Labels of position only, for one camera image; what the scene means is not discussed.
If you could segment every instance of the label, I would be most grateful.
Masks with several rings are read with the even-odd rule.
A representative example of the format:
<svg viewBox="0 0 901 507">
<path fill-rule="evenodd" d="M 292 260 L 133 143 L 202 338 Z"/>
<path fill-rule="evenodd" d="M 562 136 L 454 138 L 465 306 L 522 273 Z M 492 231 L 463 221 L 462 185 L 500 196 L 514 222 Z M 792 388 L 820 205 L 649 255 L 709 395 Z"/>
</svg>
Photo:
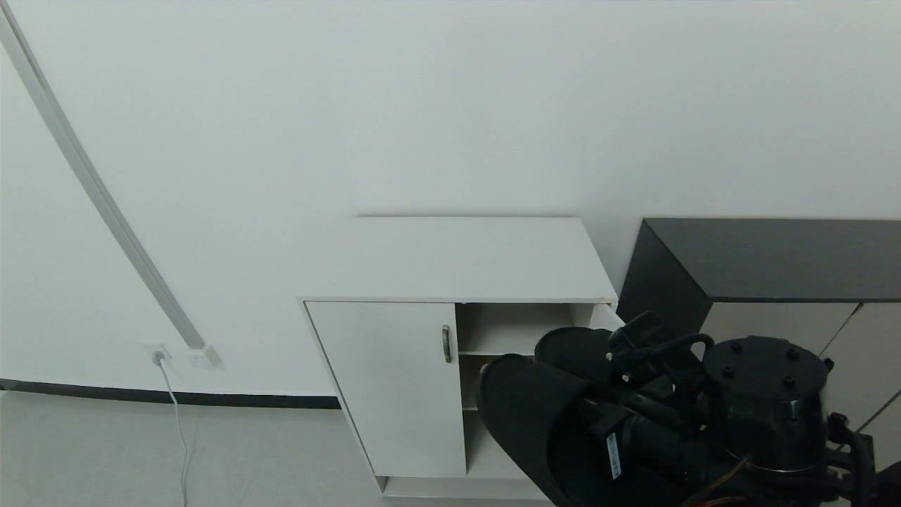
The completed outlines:
<svg viewBox="0 0 901 507">
<path fill-rule="evenodd" d="M 610 457 L 610 475 L 615 479 L 623 473 L 623 466 L 619 462 L 619 447 L 616 445 L 616 433 L 607 436 L 607 455 Z"/>
</svg>

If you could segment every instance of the metal handle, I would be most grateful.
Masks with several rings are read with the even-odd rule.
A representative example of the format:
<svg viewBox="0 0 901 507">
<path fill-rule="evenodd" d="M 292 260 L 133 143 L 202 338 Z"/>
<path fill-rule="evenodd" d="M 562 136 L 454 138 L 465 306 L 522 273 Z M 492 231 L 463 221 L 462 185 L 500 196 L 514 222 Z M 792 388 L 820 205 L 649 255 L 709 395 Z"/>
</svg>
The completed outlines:
<svg viewBox="0 0 901 507">
<path fill-rule="evenodd" d="M 444 344 L 444 362 L 450 363 L 453 361 L 453 357 L 451 357 L 451 327 L 445 326 L 441 328 L 441 341 Z"/>
</svg>

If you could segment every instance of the cabinet shelf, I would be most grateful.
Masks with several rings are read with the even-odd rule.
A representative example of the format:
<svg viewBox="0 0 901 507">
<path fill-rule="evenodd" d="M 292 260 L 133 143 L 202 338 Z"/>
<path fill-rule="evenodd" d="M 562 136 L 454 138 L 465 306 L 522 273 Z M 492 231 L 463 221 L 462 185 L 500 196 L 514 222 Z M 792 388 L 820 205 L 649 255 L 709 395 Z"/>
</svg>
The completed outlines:
<svg viewBox="0 0 901 507">
<path fill-rule="evenodd" d="M 460 357 L 460 398 L 463 410 L 476 410 L 478 374 L 482 366 L 497 359 L 496 355 L 462 355 Z"/>
<path fill-rule="evenodd" d="M 476 479 L 525 479 L 525 473 L 488 433 L 478 412 L 463 412 L 466 434 L 466 477 Z"/>
<path fill-rule="evenodd" d="M 545 333 L 573 325 L 569 304 L 458 304 L 460 355 L 533 355 Z"/>
</svg>

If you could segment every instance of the floor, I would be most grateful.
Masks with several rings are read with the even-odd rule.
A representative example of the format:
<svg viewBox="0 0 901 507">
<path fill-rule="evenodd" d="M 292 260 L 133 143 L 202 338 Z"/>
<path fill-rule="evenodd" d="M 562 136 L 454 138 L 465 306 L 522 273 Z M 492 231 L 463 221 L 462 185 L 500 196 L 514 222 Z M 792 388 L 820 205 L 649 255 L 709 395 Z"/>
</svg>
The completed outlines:
<svg viewBox="0 0 901 507">
<path fill-rule="evenodd" d="M 189 507 L 485 505 L 383 500 L 338 410 L 181 409 Z M 0 393 L 2 507 L 180 507 L 181 461 L 171 405 Z"/>
</svg>

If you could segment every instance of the white cabinet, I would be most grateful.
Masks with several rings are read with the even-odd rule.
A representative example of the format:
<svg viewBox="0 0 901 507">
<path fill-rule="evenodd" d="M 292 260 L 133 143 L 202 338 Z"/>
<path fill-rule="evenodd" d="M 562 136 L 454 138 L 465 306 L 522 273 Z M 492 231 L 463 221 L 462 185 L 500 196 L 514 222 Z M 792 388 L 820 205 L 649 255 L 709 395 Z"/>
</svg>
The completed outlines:
<svg viewBox="0 0 901 507">
<path fill-rule="evenodd" d="M 542 499 L 478 416 L 479 368 L 617 328 L 576 218 L 358 218 L 311 238 L 301 309 L 386 496 Z"/>
</svg>

